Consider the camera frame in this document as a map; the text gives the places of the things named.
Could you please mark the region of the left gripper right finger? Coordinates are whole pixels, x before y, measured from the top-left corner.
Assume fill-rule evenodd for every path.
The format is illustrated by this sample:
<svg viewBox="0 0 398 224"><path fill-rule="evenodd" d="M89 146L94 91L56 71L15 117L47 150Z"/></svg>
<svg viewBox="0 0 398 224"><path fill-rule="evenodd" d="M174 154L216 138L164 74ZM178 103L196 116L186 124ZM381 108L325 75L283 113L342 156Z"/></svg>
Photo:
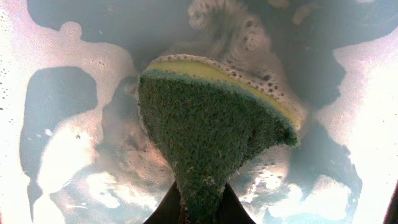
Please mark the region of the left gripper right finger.
<svg viewBox="0 0 398 224"><path fill-rule="evenodd" d="M256 224L245 211L229 184L225 185L217 209L217 224Z"/></svg>

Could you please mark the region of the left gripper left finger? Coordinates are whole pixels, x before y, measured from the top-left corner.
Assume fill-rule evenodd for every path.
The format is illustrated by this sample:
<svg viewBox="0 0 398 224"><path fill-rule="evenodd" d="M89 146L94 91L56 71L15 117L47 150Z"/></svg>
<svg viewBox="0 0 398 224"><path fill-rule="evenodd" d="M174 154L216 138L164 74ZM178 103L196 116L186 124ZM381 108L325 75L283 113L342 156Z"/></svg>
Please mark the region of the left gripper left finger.
<svg viewBox="0 0 398 224"><path fill-rule="evenodd" d="M181 196L174 181L159 206L144 224L186 224L185 209L180 204Z"/></svg>

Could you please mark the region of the green yellow sponge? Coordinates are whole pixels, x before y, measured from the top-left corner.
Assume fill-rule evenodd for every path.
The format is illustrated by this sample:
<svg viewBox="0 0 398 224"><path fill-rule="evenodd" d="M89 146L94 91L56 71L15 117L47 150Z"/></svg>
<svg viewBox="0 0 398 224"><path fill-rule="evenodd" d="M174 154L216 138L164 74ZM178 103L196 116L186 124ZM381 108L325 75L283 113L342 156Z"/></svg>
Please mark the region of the green yellow sponge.
<svg viewBox="0 0 398 224"><path fill-rule="evenodd" d="M216 222L229 177L247 161L299 142L302 115L280 89L205 57L155 59L138 94L143 125L172 167L189 223Z"/></svg>

